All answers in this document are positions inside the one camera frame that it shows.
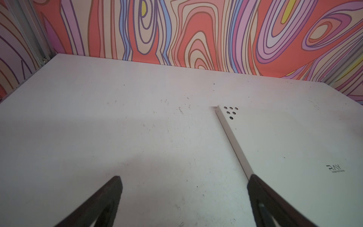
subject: printed logo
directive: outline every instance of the printed logo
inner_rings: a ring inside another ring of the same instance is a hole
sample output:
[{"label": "printed logo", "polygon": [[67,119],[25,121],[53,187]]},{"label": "printed logo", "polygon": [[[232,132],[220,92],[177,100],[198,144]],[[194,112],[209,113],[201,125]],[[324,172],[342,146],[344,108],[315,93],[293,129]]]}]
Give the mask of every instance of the printed logo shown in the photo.
[{"label": "printed logo", "polygon": [[342,170],[342,168],[340,168],[339,165],[332,165],[327,167],[330,167],[329,169],[332,173],[345,172],[344,170]]}]

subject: yellow spot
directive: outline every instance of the yellow spot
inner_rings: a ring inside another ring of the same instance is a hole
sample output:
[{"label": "yellow spot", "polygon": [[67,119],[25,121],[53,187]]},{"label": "yellow spot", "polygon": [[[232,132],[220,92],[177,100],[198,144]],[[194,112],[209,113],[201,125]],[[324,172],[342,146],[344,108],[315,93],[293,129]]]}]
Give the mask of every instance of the yellow spot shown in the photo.
[{"label": "yellow spot", "polygon": [[296,71],[296,70],[292,71],[291,73],[287,74],[286,76],[289,76],[289,75],[293,74],[295,71]]},{"label": "yellow spot", "polygon": [[145,16],[146,13],[146,3],[145,1],[141,2],[141,16]]},{"label": "yellow spot", "polygon": [[346,75],[348,75],[355,67],[357,67],[361,62],[363,61],[363,53],[356,58],[338,77],[338,79],[335,81],[337,82],[338,80],[340,80],[341,78],[345,77]]},{"label": "yellow spot", "polygon": [[326,32],[327,29],[328,29],[328,25],[326,25],[326,24],[320,25],[310,35],[310,38],[316,40],[316,39],[322,37],[324,35],[324,33]]},{"label": "yellow spot", "polygon": [[287,21],[287,19],[289,18],[290,13],[294,8],[295,2],[296,2],[296,0],[289,0],[289,3],[287,4],[285,12],[284,12],[284,14],[282,16],[282,19],[281,19],[282,24],[284,24]]}]

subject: white plastic panel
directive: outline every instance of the white plastic panel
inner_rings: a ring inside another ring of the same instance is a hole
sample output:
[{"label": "white plastic panel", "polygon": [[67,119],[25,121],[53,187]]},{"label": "white plastic panel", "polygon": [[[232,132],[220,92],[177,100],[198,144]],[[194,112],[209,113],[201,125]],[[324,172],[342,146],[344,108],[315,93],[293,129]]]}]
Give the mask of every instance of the white plastic panel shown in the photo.
[{"label": "white plastic panel", "polygon": [[327,149],[286,112],[231,105],[216,112],[248,178],[258,175],[318,226],[360,225],[363,185],[344,158],[349,152]]}]

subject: colorful wall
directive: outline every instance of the colorful wall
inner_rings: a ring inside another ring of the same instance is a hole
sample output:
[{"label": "colorful wall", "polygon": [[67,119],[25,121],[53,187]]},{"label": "colorful wall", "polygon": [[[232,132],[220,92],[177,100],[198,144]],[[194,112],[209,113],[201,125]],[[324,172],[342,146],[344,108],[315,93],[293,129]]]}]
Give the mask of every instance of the colorful wall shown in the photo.
[{"label": "colorful wall", "polygon": [[57,53],[296,80],[363,104],[363,1],[34,0]]},{"label": "colorful wall", "polygon": [[4,0],[0,0],[0,101],[38,68]]}]

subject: white table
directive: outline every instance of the white table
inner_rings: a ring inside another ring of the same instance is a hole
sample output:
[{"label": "white table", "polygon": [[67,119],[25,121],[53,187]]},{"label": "white table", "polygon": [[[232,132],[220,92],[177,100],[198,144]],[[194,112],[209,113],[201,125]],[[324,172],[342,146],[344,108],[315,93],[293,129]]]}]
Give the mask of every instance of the white table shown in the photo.
[{"label": "white table", "polygon": [[0,104],[2,225],[53,226],[120,175],[114,226],[255,226],[221,103],[363,155],[363,107],[323,83],[58,54]]}]

